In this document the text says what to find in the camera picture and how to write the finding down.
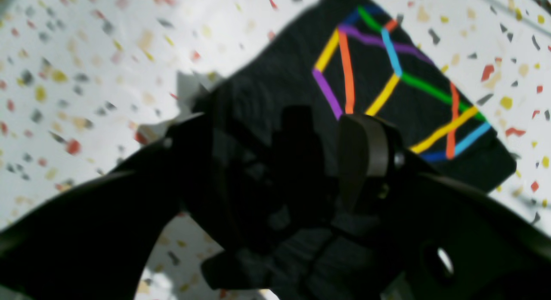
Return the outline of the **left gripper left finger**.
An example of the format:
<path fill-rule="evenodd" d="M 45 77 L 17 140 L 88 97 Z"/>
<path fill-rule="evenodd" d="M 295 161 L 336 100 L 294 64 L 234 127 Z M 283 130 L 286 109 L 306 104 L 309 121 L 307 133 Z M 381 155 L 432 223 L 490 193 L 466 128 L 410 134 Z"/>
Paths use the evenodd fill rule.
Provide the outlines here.
<path fill-rule="evenodd" d="M 131 300 L 165 226 L 186 212 L 223 252 L 201 263 L 212 289 L 273 286 L 264 255 L 325 221 L 321 140 L 311 110 L 285 108 L 273 147 L 230 122 L 258 159 L 225 164 L 223 133 L 200 112 L 108 174 L 38 206 L 1 232 L 1 286 L 34 300 Z"/>

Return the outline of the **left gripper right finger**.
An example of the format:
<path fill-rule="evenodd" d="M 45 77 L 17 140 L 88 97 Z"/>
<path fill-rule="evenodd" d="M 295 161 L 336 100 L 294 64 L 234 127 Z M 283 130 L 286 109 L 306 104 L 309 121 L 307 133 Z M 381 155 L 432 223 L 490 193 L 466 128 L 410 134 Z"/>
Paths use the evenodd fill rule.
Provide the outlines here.
<path fill-rule="evenodd" d="M 338 122 L 339 190 L 374 214 L 415 300 L 548 300 L 550 238 L 480 190 L 439 175 L 371 116 Z"/>

